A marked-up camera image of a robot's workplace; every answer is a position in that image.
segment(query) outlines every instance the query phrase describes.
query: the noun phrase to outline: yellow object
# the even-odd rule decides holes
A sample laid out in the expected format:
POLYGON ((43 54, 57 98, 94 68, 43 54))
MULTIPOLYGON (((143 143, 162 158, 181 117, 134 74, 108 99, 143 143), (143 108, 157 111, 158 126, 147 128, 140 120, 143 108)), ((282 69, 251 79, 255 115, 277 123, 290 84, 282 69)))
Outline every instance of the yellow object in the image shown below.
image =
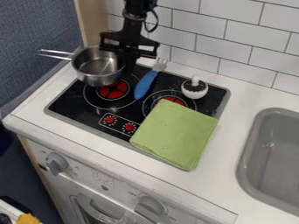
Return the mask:
POLYGON ((30 213, 22 214, 17 219, 17 224, 40 224, 39 220, 30 213))

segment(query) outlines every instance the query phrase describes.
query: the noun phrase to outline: small saucepan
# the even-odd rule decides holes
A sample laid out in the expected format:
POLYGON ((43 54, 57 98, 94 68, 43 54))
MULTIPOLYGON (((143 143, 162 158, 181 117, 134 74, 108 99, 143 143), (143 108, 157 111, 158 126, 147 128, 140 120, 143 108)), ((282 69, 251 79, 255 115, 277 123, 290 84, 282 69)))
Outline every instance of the small saucepan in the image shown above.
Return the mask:
POLYGON ((114 52, 101 51, 97 46, 84 48, 77 53, 41 49, 38 55, 71 60, 73 68, 77 71, 78 80, 92 87, 108 86, 118 81, 125 67, 118 61, 114 52))

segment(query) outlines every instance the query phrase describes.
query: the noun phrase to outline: green cloth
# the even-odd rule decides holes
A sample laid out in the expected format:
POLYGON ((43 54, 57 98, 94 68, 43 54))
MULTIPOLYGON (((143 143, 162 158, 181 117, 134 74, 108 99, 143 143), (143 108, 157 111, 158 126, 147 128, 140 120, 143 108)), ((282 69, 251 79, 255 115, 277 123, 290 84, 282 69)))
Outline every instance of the green cloth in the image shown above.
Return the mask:
POLYGON ((130 142, 185 171, 193 171, 218 120, 175 102, 161 100, 130 142))

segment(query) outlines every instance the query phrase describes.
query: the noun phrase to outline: sink basin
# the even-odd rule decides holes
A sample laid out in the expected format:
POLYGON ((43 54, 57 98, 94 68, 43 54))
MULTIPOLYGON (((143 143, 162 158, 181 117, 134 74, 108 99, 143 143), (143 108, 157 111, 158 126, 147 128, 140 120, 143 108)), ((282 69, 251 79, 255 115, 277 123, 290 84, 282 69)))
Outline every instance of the sink basin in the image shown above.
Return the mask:
POLYGON ((299 216, 298 113, 269 108, 255 117, 237 178, 255 199, 299 216))

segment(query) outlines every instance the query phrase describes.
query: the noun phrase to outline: toy stove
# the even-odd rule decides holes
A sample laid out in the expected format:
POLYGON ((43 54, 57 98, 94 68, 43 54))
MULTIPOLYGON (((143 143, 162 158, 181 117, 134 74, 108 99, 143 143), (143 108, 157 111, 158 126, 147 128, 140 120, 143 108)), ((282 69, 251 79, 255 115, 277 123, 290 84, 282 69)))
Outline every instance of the toy stove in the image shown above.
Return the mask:
POLYGON ((112 136, 124 141, 134 135, 161 99, 208 116, 220 116, 221 108, 227 102, 228 93, 225 89, 209 85, 209 92, 204 98, 192 100, 180 90, 186 79, 171 73, 160 73, 147 95, 136 101, 134 89, 149 70, 144 66, 136 66, 131 75, 123 76, 115 84, 106 87, 90 87, 77 80, 48 107, 48 112, 85 130, 106 133, 108 135, 105 137, 112 136))

